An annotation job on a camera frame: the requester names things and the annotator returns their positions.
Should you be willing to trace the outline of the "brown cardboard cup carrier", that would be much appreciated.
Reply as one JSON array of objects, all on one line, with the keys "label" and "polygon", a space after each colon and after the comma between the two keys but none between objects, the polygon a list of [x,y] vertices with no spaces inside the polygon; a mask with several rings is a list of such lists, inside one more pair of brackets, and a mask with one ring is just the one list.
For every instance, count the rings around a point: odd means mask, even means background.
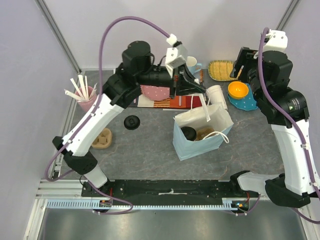
[{"label": "brown cardboard cup carrier", "polygon": [[197,137],[195,141],[201,141],[203,139],[212,137],[216,134],[215,130],[212,127],[204,127],[199,129],[197,132]]}]

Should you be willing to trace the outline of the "white paper cup stack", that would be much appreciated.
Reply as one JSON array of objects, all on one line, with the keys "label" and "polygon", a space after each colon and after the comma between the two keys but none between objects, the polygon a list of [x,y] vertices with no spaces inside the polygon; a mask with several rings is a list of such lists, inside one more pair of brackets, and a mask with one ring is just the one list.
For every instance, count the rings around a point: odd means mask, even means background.
[{"label": "white paper cup stack", "polygon": [[223,94],[222,87],[220,85],[213,85],[207,89],[207,94],[210,103],[218,104],[220,103],[225,110],[228,110],[228,106]]}]

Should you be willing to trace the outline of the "single white straw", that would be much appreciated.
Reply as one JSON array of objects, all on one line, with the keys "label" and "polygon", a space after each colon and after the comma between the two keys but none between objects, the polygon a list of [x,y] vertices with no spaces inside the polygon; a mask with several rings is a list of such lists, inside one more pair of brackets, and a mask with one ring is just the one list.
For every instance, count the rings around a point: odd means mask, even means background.
[{"label": "single white straw", "polygon": [[210,118],[210,114],[208,112],[208,108],[207,108],[207,104],[206,104],[206,100],[205,100],[205,96],[204,94],[200,94],[200,101],[201,101],[201,104],[202,104],[202,108],[203,108],[203,111],[204,111],[204,114],[205,114],[205,117],[206,117],[206,121],[209,122],[211,120]]}]

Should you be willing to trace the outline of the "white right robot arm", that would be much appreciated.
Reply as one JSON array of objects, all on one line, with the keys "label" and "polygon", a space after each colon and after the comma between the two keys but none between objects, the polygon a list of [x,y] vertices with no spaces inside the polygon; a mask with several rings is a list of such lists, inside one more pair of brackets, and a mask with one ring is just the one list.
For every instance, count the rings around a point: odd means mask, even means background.
[{"label": "white right robot arm", "polygon": [[260,83],[257,50],[242,47],[233,65],[231,77],[249,84],[256,106],[265,115],[274,132],[284,165],[284,173],[265,175],[243,170],[230,177],[229,191],[235,197],[246,191],[266,195],[275,205],[301,208],[311,202],[317,193],[320,178],[312,163],[309,169],[305,150],[310,150],[309,109],[304,95],[289,87],[293,63],[280,51],[268,50],[262,54],[262,74],[272,100],[281,107],[283,115],[267,99]]}]

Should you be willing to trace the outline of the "blue white paper bag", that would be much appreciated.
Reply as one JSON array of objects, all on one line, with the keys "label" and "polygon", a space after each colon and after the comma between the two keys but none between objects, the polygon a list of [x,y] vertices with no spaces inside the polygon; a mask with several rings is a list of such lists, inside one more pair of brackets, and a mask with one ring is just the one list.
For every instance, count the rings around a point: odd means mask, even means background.
[{"label": "blue white paper bag", "polygon": [[173,127],[173,146],[180,161],[217,150],[230,142],[227,134],[234,125],[228,111],[220,102],[206,106],[207,121],[202,106],[176,115]]}]

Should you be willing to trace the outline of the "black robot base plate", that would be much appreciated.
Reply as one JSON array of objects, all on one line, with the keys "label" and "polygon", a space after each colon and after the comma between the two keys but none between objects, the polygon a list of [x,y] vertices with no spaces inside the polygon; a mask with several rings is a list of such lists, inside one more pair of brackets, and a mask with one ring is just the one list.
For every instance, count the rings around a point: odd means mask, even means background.
[{"label": "black robot base plate", "polygon": [[220,205],[223,198],[256,198],[258,193],[236,189],[230,181],[219,180],[110,180],[99,188],[111,197],[134,206]]}]

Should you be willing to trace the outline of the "black coffee cup lid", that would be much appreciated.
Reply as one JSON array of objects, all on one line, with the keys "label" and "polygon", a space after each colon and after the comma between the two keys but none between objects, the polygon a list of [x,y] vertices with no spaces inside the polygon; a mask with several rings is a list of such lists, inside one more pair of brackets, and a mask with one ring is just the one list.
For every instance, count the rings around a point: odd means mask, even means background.
[{"label": "black coffee cup lid", "polygon": [[184,126],[181,128],[181,131],[184,135],[184,137],[188,140],[188,141],[195,141],[197,138],[197,131],[190,127],[190,126]]}]

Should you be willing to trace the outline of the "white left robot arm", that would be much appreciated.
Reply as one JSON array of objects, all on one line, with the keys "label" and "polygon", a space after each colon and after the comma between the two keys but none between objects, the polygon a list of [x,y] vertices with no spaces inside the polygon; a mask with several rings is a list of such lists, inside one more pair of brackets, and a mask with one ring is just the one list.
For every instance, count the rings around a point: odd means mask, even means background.
[{"label": "white left robot arm", "polygon": [[101,96],[73,130],[53,139],[67,165],[85,176],[99,197],[109,193],[110,185],[89,149],[103,129],[142,94],[141,86],[169,88],[170,98],[205,94],[206,88],[188,70],[187,57],[187,49],[177,41],[167,49],[164,65],[155,65],[147,42],[130,43],[115,73],[100,87]]}]

